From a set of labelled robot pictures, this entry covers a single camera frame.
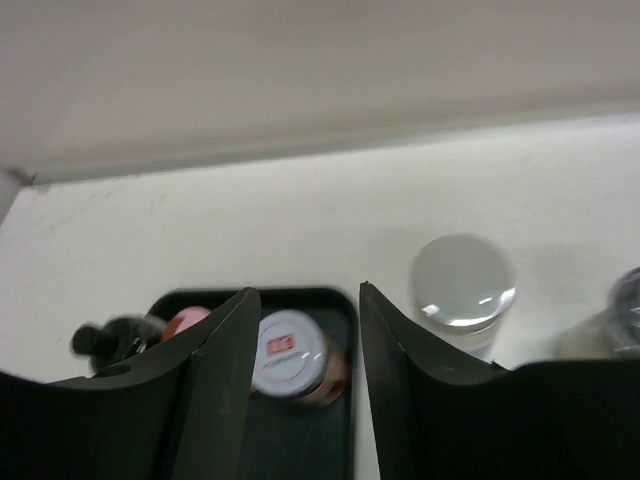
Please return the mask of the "blue label white bead bottle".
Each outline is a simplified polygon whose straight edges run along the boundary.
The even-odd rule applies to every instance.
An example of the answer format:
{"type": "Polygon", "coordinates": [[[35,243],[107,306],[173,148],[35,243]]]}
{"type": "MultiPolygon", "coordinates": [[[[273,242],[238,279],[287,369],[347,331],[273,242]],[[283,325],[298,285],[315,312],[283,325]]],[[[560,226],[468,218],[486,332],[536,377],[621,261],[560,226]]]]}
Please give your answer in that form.
{"type": "Polygon", "coordinates": [[[440,236],[414,257],[413,320],[453,347],[487,361],[517,293],[506,252],[471,234],[440,236]]]}

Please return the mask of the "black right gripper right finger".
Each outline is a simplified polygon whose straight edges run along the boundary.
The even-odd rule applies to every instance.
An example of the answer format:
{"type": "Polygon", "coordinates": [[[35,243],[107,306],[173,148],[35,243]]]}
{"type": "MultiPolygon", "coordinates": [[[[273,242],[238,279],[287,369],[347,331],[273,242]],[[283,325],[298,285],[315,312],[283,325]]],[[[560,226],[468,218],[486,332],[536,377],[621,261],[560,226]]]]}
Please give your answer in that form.
{"type": "Polygon", "coordinates": [[[409,320],[371,283],[360,329],[382,478],[638,477],[637,361],[509,370],[409,320]]]}

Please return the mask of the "black pump cap spice bottle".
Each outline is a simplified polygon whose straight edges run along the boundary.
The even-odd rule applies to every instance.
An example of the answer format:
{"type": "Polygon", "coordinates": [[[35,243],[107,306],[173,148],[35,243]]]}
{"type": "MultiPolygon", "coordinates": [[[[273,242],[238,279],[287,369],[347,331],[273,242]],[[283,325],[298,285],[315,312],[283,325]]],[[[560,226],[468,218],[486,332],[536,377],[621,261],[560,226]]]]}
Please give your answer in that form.
{"type": "Polygon", "coordinates": [[[88,359],[94,374],[127,360],[162,341],[168,323],[153,315],[121,315],[104,325],[85,323],[73,334],[71,352],[88,359]]]}

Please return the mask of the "white lid red label jar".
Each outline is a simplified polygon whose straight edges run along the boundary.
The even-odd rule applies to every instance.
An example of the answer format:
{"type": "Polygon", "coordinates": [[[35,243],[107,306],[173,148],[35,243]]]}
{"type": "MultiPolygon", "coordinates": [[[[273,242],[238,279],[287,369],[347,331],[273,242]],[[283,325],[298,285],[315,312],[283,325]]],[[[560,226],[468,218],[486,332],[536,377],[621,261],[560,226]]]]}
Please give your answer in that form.
{"type": "Polygon", "coordinates": [[[345,356],[306,313],[280,310],[259,324],[251,388],[263,395],[324,407],[344,392],[345,356]]]}

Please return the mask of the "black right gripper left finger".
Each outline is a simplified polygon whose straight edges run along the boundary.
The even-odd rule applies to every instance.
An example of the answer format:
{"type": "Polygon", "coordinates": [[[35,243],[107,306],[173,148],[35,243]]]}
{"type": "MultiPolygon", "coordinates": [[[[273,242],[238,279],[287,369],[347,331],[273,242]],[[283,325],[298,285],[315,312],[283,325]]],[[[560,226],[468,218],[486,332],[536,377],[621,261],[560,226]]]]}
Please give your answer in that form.
{"type": "Polygon", "coordinates": [[[104,373],[1,377],[5,479],[233,479],[254,368],[259,293],[104,373]]]}

